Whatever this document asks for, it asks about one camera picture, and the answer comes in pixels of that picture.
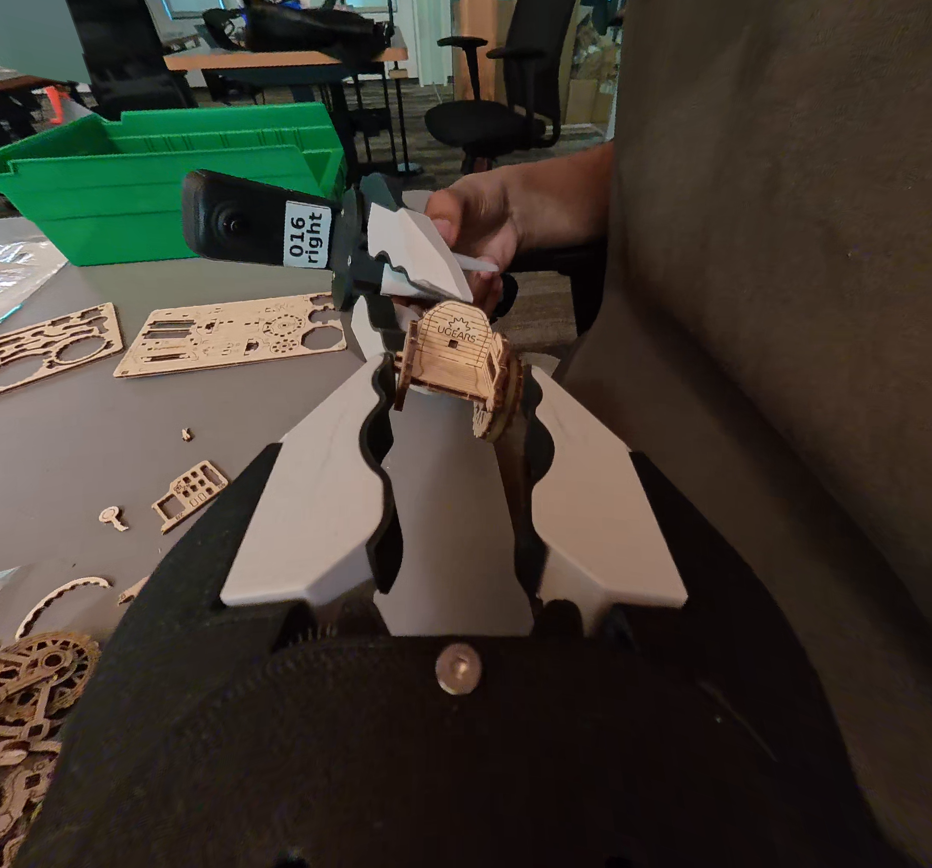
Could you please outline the wooden piece with grid cutouts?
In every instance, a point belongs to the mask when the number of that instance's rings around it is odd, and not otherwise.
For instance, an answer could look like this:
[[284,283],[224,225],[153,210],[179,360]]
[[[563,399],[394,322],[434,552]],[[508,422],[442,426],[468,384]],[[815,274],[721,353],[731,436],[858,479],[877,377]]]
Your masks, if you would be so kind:
[[221,491],[229,480],[212,462],[203,460],[169,483],[169,489],[151,508],[160,521],[160,533],[166,535],[200,512]]

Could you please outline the curved toothed wooden piece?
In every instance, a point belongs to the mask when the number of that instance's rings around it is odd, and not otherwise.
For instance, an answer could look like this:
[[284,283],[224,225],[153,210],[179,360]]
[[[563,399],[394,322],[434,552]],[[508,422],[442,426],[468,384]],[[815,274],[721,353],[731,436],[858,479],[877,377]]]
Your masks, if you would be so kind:
[[19,623],[15,631],[14,640],[20,641],[23,638],[25,638],[30,633],[30,631],[34,627],[37,620],[41,617],[41,614],[47,608],[52,606],[52,604],[56,600],[84,586],[97,586],[102,589],[110,589],[112,587],[112,583],[110,580],[104,577],[100,577],[98,575],[89,575],[89,576],[78,577],[76,579],[68,581],[65,584],[59,585],[58,587],[53,589],[51,593],[44,596],[36,605],[34,605],[29,610],[26,616]]

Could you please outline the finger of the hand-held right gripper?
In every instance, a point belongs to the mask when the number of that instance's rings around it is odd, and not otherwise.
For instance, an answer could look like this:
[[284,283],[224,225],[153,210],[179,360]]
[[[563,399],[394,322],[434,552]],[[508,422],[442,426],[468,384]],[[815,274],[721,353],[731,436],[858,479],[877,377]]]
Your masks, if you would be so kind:
[[424,214],[371,203],[366,251],[377,266],[379,294],[393,299],[472,303],[460,264]]
[[378,282],[347,280],[347,315],[365,359],[404,348],[409,325],[427,308],[451,299],[431,286],[414,284],[404,274],[382,274]]

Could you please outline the person's right forearm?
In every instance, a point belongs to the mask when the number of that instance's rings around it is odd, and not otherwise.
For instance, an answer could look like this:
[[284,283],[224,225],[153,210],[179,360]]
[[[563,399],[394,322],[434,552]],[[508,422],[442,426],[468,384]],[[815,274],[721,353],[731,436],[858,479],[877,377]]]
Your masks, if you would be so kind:
[[609,141],[565,157],[500,168],[508,258],[605,237],[614,163],[614,141]]

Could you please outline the person's right hand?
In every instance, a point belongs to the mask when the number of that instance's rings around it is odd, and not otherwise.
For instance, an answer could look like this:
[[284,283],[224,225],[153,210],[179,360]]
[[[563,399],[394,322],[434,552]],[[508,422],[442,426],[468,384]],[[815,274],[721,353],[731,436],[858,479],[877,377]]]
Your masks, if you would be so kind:
[[467,274],[473,304],[490,319],[504,296],[504,273],[510,268],[521,242],[519,206],[520,168],[504,166],[466,175],[428,198],[425,214],[450,249],[495,266],[494,271]]

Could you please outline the wooden top office table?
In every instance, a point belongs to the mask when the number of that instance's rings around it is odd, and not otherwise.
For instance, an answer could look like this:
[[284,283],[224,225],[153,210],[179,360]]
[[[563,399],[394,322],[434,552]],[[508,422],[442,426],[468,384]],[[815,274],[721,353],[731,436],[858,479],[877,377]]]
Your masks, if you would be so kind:
[[[415,177],[423,168],[414,163],[409,147],[402,104],[401,64],[410,55],[400,32],[375,60],[349,67],[312,50],[252,52],[247,50],[192,49],[176,51],[164,61],[172,72],[216,73],[261,89],[290,89],[297,102],[317,98],[330,113],[343,145],[352,180],[374,172]],[[360,79],[379,79],[381,107],[364,107]]]

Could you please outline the wooden wheel and seat assembly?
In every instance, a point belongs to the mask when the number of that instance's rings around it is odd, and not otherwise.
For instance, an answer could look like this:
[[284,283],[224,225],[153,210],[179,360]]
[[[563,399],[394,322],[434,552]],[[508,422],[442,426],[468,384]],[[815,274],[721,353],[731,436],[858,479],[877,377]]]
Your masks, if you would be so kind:
[[472,403],[475,437],[496,442],[518,410],[524,368],[507,338],[485,313],[447,300],[408,324],[397,373],[393,408],[402,410],[412,387]]

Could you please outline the green plastic bin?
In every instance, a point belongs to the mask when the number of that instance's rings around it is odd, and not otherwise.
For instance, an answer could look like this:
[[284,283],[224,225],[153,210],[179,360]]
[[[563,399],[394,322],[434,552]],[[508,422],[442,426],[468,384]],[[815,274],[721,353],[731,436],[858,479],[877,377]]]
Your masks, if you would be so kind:
[[1,192],[75,266],[186,258],[184,177],[210,170],[338,198],[343,145],[320,103],[81,117],[1,150]]

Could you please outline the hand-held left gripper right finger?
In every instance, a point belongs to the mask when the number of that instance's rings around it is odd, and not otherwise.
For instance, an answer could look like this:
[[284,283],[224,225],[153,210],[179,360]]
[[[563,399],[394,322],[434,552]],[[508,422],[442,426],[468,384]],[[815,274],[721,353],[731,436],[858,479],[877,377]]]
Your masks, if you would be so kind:
[[688,593],[623,441],[541,368],[526,369],[516,574],[534,606],[583,631],[616,605],[682,609]]

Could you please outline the black office chair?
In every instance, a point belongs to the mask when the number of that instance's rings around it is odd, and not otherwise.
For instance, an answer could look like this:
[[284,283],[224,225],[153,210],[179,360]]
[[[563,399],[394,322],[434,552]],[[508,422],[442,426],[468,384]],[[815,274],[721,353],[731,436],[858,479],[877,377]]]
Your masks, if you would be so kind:
[[[442,103],[424,115],[427,132],[462,152],[460,172],[485,171],[499,157],[552,148],[562,132],[559,73],[576,0],[516,0],[505,43],[449,35],[437,46],[464,53],[472,98]],[[479,52],[501,62],[505,102],[482,97]]]
[[76,26],[99,116],[196,108],[185,77],[173,73],[146,0],[65,0]]

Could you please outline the clear plastic bag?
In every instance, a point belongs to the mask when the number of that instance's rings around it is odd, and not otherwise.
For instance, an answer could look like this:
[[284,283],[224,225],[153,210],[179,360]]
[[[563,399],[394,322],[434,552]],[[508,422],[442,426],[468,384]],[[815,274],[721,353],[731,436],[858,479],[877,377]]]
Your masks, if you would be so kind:
[[1,245],[1,322],[67,265],[64,254],[43,234],[16,235]]

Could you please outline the wooden motorcycle model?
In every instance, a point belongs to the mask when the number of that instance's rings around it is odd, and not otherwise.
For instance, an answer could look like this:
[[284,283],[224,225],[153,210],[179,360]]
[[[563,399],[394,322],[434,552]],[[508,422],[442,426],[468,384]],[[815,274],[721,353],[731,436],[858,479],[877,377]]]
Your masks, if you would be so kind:
[[100,659],[90,637],[53,631],[1,652],[1,864],[11,866],[42,807],[68,712]]

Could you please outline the black bag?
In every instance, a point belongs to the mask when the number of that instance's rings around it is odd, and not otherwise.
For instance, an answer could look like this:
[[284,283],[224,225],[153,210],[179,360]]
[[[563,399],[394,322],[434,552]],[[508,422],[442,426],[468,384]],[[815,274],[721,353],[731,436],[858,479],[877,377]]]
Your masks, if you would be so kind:
[[222,49],[253,53],[318,51],[347,66],[374,62],[390,47],[396,31],[352,11],[296,10],[265,0],[249,0],[240,10],[209,9],[203,23]]

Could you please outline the grey desk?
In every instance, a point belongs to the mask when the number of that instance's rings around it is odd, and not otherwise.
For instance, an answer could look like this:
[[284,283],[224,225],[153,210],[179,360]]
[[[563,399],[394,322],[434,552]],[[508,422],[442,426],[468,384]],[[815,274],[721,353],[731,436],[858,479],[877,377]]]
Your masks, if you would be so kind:
[[[347,349],[192,373],[118,379],[121,355],[2,396],[2,643],[44,596],[78,577],[33,629],[105,640],[127,605],[124,589],[151,573],[204,507],[162,535],[152,503],[169,482],[208,460],[233,480],[360,367]],[[492,445],[472,436],[471,406],[410,394],[391,414],[385,461],[397,498],[404,557],[377,604],[392,633],[530,632],[516,581],[514,533]],[[184,443],[181,429],[194,435]],[[130,529],[100,524],[110,505]]]

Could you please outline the wooden puzzle sheet large cutouts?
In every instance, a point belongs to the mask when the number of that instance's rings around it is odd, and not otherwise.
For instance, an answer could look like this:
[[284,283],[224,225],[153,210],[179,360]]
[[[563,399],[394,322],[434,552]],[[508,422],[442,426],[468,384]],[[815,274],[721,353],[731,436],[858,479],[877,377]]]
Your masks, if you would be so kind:
[[2,375],[1,394],[107,359],[123,350],[122,330],[112,303],[7,332],[1,338],[2,372],[26,363],[33,368],[17,381]]

